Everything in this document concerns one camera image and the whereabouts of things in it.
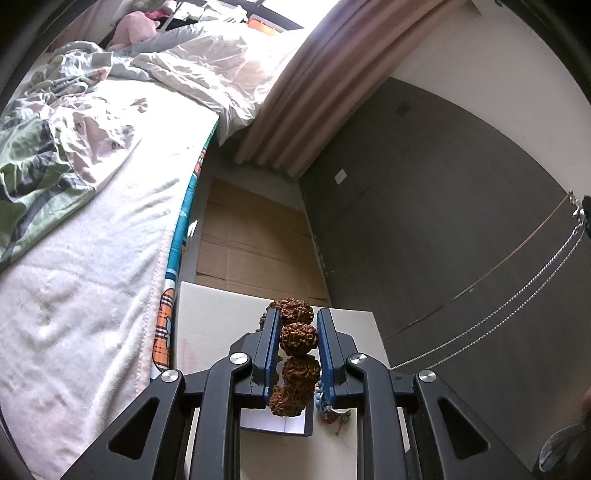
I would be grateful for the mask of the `white wall socket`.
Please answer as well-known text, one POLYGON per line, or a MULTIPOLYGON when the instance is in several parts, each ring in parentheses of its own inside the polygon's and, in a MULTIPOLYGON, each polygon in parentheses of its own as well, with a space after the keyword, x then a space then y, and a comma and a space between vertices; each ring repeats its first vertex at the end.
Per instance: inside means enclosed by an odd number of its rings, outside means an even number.
POLYGON ((344 169, 339 170, 339 172, 335 174, 335 184, 341 185, 342 182, 346 180, 346 177, 348 177, 346 171, 344 169))

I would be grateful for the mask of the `green patterned quilt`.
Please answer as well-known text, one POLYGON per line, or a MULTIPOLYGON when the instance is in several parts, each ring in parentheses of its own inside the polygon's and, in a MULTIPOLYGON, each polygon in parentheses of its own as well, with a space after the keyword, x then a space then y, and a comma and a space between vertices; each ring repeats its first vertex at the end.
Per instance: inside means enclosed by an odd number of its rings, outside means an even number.
POLYGON ((92 42, 59 48, 1 115, 1 266, 99 193, 137 146, 146 103, 97 92, 121 61, 92 42))

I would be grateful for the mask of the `bed with white blanket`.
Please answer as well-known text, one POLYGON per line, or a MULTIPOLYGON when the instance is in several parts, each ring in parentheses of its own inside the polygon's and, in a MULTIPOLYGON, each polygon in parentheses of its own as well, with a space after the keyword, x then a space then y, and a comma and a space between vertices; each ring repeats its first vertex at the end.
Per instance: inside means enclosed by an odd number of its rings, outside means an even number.
POLYGON ((1 411, 27 467, 57 479, 150 381, 173 233, 218 117, 159 84, 108 80, 141 100, 140 141, 108 184, 1 276, 1 411))

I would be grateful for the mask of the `black jewelry box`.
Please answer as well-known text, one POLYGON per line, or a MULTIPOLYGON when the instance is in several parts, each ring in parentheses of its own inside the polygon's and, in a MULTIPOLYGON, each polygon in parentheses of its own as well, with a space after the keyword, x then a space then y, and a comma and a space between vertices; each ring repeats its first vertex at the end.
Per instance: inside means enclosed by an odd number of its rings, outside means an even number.
POLYGON ((310 437, 314 432, 314 412, 308 406, 297 417, 280 417, 271 413, 270 408, 242 409, 240 426, 256 432, 310 437))

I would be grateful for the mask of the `pink beige curtain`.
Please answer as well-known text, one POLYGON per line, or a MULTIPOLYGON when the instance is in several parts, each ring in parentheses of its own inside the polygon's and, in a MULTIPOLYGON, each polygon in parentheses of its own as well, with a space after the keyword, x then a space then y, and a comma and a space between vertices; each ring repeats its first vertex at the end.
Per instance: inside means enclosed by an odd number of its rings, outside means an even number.
POLYGON ((341 1, 281 72, 235 153, 298 178, 459 1, 341 1))

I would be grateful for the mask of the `pink plush toy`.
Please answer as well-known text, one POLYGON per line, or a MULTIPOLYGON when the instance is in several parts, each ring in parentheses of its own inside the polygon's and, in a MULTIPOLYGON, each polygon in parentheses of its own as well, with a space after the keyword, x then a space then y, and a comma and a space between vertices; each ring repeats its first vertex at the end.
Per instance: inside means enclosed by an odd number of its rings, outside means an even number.
POLYGON ((157 34, 157 27, 158 22, 148 18, 143 12, 131 12, 119 21, 106 49, 118 50, 150 39, 157 34))

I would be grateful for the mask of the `teal cartoon bed sheet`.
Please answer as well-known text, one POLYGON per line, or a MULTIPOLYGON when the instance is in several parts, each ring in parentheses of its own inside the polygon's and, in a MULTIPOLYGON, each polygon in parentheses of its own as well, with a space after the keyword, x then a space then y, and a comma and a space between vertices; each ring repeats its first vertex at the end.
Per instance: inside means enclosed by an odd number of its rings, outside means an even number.
POLYGON ((175 294, 176 286, 179 282, 178 278, 183 256, 183 248, 186 246, 190 213, 195 190, 197 190, 201 167, 204 163, 204 157, 207 153, 209 144, 211 144, 211 139, 214 136, 216 127, 217 124, 214 124, 214 128, 209 132, 208 137, 204 142, 204 147, 201 148, 199 156, 197 157, 197 162, 195 163, 189 178, 172 235, 167 264, 164 271, 163 288, 158 303, 150 366, 151 380, 156 379, 163 371, 169 369, 171 366, 175 294))

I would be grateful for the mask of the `flattened cardboard sheet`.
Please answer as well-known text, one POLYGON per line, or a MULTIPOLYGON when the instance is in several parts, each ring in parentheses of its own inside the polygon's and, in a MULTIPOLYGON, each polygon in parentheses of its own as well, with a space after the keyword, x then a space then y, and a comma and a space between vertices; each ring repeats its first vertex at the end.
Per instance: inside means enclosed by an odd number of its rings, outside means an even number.
POLYGON ((221 179, 209 189, 195 282, 266 299, 331 303, 304 213, 221 179))

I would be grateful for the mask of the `white pillow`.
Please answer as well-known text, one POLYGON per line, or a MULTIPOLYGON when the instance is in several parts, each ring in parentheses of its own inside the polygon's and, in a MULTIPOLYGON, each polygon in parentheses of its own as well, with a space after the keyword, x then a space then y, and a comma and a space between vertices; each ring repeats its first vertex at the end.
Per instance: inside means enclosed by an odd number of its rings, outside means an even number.
POLYGON ((256 119, 307 37, 304 29, 266 35, 245 24, 209 21, 186 42, 136 54, 132 65, 215 112, 223 144, 256 119))

